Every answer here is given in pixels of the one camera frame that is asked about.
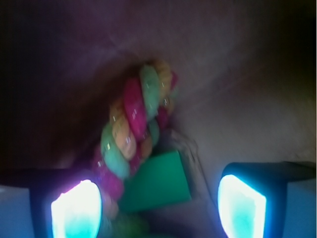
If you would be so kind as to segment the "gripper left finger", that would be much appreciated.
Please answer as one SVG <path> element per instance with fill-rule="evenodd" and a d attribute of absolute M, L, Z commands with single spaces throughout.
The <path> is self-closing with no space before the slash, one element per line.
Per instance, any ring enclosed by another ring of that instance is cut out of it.
<path fill-rule="evenodd" d="M 101 192 L 87 169 L 0 173 L 2 238 L 95 238 L 101 219 Z"/>

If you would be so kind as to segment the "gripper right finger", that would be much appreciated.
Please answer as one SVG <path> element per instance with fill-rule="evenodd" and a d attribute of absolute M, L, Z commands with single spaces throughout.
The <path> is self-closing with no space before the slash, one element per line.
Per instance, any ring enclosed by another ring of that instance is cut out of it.
<path fill-rule="evenodd" d="M 230 163 L 217 207 L 229 238 L 315 238 L 317 166 L 313 162 Z"/>

